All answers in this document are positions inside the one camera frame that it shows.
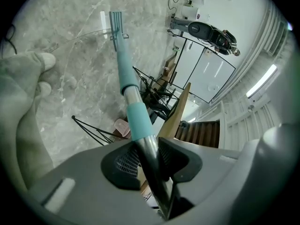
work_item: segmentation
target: marble floor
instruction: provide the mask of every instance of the marble floor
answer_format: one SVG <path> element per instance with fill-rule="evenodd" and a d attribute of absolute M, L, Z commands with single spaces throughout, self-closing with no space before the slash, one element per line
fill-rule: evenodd
<path fill-rule="evenodd" d="M 180 0 L 174 4 L 180 15 Z M 54 165 L 71 155 L 99 146 L 71 119 L 112 132 L 125 116 L 119 89 L 116 53 L 110 41 L 109 11 L 123 12 L 133 65 L 157 77 L 173 54 L 173 37 L 166 32 L 173 11 L 168 0 L 28 0 L 13 24 L 18 52 L 49 52 L 53 69 L 41 80 L 52 86 L 37 111 L 37 122 Z M 105 13 L 106 24 L 101 12 Z M 7 44 L 3 57 L 13 54 Z"/>

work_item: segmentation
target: black metal frame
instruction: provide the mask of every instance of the black metal frame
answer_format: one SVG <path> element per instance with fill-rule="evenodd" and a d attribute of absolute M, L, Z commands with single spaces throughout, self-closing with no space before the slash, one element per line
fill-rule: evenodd
<path fill-rule="evenodd" d="M 157 99 L 155 96 L 153 96 L 153 97 L 156 99 L 156 101 L 159 103 L 159 100 L 161 100 L 161 101 L 163 102 L 163 104 L 167 107 L 167 109 L 169 110 L 169 113 L 166 114 L 166 119 L 165 119 L 165 121 L 167 121 L 167 120 L 173 115 L 173 112 L 174 112 L 174 110 L 176 109 L 176 106 L 177 106 L 177 103 L 178 103 L 178 100 L 179 100 L 179 98 L 178 98 L 176 95 L 174 95 L 175 89 L 174 89 L 172 92 L 170 92 L 167 88 L 165 88 L 165 90 L 166 90 L 168 93 L 166 93 L 166 92 L 160 92 L 160 91 L 155 91 L 155 90 L 152 88 L 153 82 L 155 82 L 156 84 L 158 84 L 160 87 L 162 87 L 162 86 L 154 79 L 154 77 L 146 75 L 144 72 L 142 72 L 141 70 L 137 69 L 136 67 L 133 67 L 133 69 L 134 69 L 135 72 L 139 75 L 141 81 L 144 82 L 144 84 L 146 85 L 146 87 L 148 87 L 149 90 L 153 91 L 153 93 L 154 93 L 155 95 L 158 96 L 159 99 Z M 144 76 L 146 76 L 147 78 L 151 79 L 151 83 L 150 83 L 150 84 L 148 84 L 148 83 L 145 82 L 145 80 L 143 79 L 142 74 L 143 74 Z M 179 87 L 179 86 L 177 86 L 177 85 L 175 85 L 175 84 L 173 84 L 173 83 L 171 83 L 171 82 L 169 82 L 169 81 L 167 81 L 167 80 L 164 80 L 164 79 L 162 78 L 162 76 L 161 76 L 159 79 L 163 80 L 164 82 L 167 82 L 167 83 L 170 84 L 170 85 L 173 85 L 173 86 L 175 86 L 175 87 L 177 87 L 177 88 L 180 88 L 180 89 L 184 90 L 183 88 L 181 88 L 181 87 Z M 197 95 L 195 95 L 195 94 L 192 93 L 192 92 L 189 92 L 189 94 L 198 97 Z M 165 97 L 168 97 L 168 100 L 167 100 L 166 103 L 165 103 L 165 101 L 163 100 L 163 98 L 165 98 Z M 171 99 L 176 99 L 176 100 L 177 100 L 177 101 L 175 102 L 175 104 L 174 104 L 174 106 L 173 106 L 172 109 L 168 108 L 168 106 L 167 106 L 167 105 L 169 104 L 169 102 L 170 102 Z M 104 130 L 101 130 L 101 129 L 97 128 L 97 127 L 94 127 L 94 126 L 92 126 L 92 125 L 90 125 L 90 124 L 87 124 L 87 123 L 85 123 L 85 122 L 83 122 L 83 121 L 80 121 L 80 120 L 78 120 L 74 115 L 72 116 L 72 119 L 74 120 L 74 122 L 75 122 L 75 123 L 76 123 L 83 131 L 85 131 L 89 136 L 91 136 L 97 143 L 99 143 L 99 144 L 102 145 L 102 146 L 104 146 L 103 142 L 108 143 L 108 144 L 114 142 L 113 140 L 111 140 L 110 138 L 108 138 L 106 135 L 110 135 L 110 136 L 113 136 L 113 137 L 117 137 L 117 138 L 119 138 L 119 139 L 127 139 L 127 138 L 125 138 L 125 137 L 121 137 L 121 136 L 115 135 L 115 134 L 113 134 L 113 133 L 109 133 L 109 132 L 107 132 L 107 131 L 104 131 Z M 98 133 L 100 133 L 100 135 L 101 135 L 102 137 L 100 137 L 100 136 L 98 136 L 97 134 L 93 133 L 92 131 L 88 130 L 88 129 L 86 128 L 86 126 L 88 126 L 88 127 L 92 128 L 92 129 L 96 130 Z"/>
<path fill-rule="evenodd" d="M 187 40 L 190 40 L 190 41 L 192 41 L 193 43 L 197 43 L 198 45 L 201 45 L 201 46 L 203 46 L 204 48 L 209 49 L 210 51 L 212 51 L 214 54 L 216 54 L 218 57 L 220 57 L 221 59 L 223 59 L 225 62 L 227 62 L 230 66 L 232 66 L 232 67 L 234 68 L 233 72 L 231 73 L 231 75 L 229 76 L 229 78 L 227 79 L 227 81 L 224 83 L 224 85 L 221 87 L 221 89 L 215 94 L 215 96 L 214 96 L 209 102 L 207 102 L 207 101 L 203 100 L 202 98 L 198 97 L 197 95 L 193 94 L 193 95 L 195 95 L 196 97 L 198 97 L 199 99 L 201 99 L 202 101 L 204 101 L 204 102 L 206 102 L 206 103 L 209 104 L 209 103 L 210 103 L 210 102 L 218 95 L 218 93 L 224 88 L 225 84 L 227 84 L 227 82 L 228 82 L 229 79 L 232 77 L 232 75 L 233 75 L 233 73 L 234 73 L 234 71 L 235 71 L 236 68 L 235 68 L 230 62 L 228 62 L 227 60 L 225 60 L 223 57 L 219 56 L 215 51 L 211 50 L 209 47 L 206 47 L 206 46 L 204 46 L 203 44 L 200 44 L 200 43 L 198 43 L 198 42 L 196 42 L 196 41 L 194 41 L 194 40 L 191 40 L 191 39 L 189 39 L 189 38 L 187 38 L 187 37 L 184 37 L 184 36 L 182 36 L 182 35 L 176 35 L 176 34 L 174 34 L 174 33 L 172 33 L 172 34 L 173 34 L 173 36 L 184 38 L 184 39 L 185 39 L 184 45 L 186 44 L 186 41 L 187 41 Z M 176 71 L 176 67 L 177 67 L 177 65 L 178 65 L 178 63 L 179 63 L 179 61 L 180 61 L 182 52 L 183 52 L 183 49 L 182 49 L 181 52 L 180 52 L 180 55 L 179 55 L 177 64 L 176 64 L 176 66 L 175 66 L 175 69 L 174 69 L 174 71 L 173 71 L 173 73 L 172 73 L 171 78 L 173 77 L 173 75 L 174 75 L 174 73 L 175 73 L 175 71 Z M 184 86 L 186 86 L 186 84 L 188 83 L 188 80 L 190 79 L 191 75 L 193 74 L 193 71 L 192 71 L 192 73 L 190 74 L 190 76 L 188 77 L 188 79 L 187 79 L 186 83 L 184 84 Z"/>
<path fill-rule="evenodd" d="M 108 138 L 107 136 L 105 136 L 104 134 L 107 134 L 107 135 L 110 135 L 110 136 L 114 136 L 114 137 L 117 137 L 117 138 L 120 138 L 120 139 L 127 139 L 127 138 L 125 138 L 125 137 L 120 137 L 120 136 L 118 136 L 118 135 L 115 135 L 115 134 L 106 132 L 106 131 L 101 130 L 101 129 L 97 128 L 97 127 L 94 127 L 94 126 L 92 126 L 92 125 L 89 125 L 89 124 L 87 124 L 87 123 L 85 123 L 85 122 L 83 122 L 83 121 L 80 121 L 80 120 L 78 120 L 74 115 L 72 116 L 72 119 L 74 120 L 74 122 L 75 122 L 75 123 L 76 123 L 83 131 L 85 131 L 85 132 L 86 132 L 88 135 L 90 135 L 97 143 L 101 144 L 102 146 L 104 146 L 104 144 L 103 144 L 102 142 L 100 142 L 99 140 L 97 140 L 97 138 L 100 139 L 100 140 L 102 140 L 102 141 L 105 142 L 105 143 L 108 143 L 108 144 L 114 142 L 113 140 L 111 140 L 110 138 Z M 88 126 L 88 127 L 90 127 L 90 128 L 95 129 L 97 132 L 100 133 L 100 135 L 102 135 L 102 138 L 99 137 L 98 135 L 94 134 L 93 132 L 89 131 L 83 124 L 86 125 L 86 126 Z"/>

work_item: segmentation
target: wooden staircase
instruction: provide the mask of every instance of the wooden staircase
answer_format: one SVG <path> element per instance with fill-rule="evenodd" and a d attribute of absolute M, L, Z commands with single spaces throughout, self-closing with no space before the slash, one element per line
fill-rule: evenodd
<path fill-rule="evenodd" d="M 220 123 L 219 121 L 188 123 L 187 127 L 178 127 L 175 138 L 184 142 L 218 148 Z"/>

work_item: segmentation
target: ceiling light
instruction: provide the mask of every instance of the ceiling light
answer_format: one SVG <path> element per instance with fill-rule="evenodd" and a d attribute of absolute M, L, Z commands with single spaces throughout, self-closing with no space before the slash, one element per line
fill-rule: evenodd
<path fill-rule="evenodd" d="M 196 120 L 196 118 L 193 118 L 193 119 L 191 119 L 190 121 L 188 121 L 188 122 L 193 122 L 193 121 L 195 121 Z"/>
<path fill-rule="evenodd" d="M 273 64 L 269 70 L 262 76 L 262 78 L 257 82 L 257 84 L 254 85 L 253 88 L 251 88 L 247 93 L 247 98 L 252 97 L 253 94 L 257 92 L 266 82 L 267 80 L 275 73 L 277 70 L 277 67 Z"/>
<path fill-rule="evenodd" d="M 205 73 L 205 71 L 206 71 L 206 69 L 207 69 L 207 67 L 208 67 L 209 64 L 210 63 L 208 62 L 207 65 L 206 65 L 206 67 L 205 67 L 205 69 L 204 69 L 204 71 L 203 71 L 203 73 Z"/>
<path fill-rule="evenodd" d="M 288 22 L 287 23 L 287 29 L 289 30 L 289 31 L 292 31 L 293 30 L 293 26 Z"/>
<path fill-rule="evenodd" d="M 103 33 L 106 33 L 106 19 L 105 19 L 105 11 L 100 12 L 101 25 L 103 29 Z"/>
<path fill-rule="evenodd" d="M 218 73 L 219 73 L 219 71 L 220 71 L 220 69 L 221 69 L 223 63 L 224 63 L 224 61 L 221 62 L 221 65 L 219 66 L 219 69 L 217 70 L 215 77 L 218 75 Z"/>

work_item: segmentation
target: teal handle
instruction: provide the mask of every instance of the teal handle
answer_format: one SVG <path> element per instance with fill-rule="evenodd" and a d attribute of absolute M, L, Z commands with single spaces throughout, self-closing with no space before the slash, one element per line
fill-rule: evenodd
<path fill-rule="evenodd" d="M 140 86 L 132 68 L 132 60 L 128 56 L 129 53 L 121 31 L 118 31 L 117 34 L 117 48 L 120 93 L 123 95 L 126 87 L 136 86 L 140 89 Z"/>
<path fill-rule="evenodd" d="M 132 103 L 127 107 L 127 118 L 132 141 L 154 135 L 145 103 Z"/>

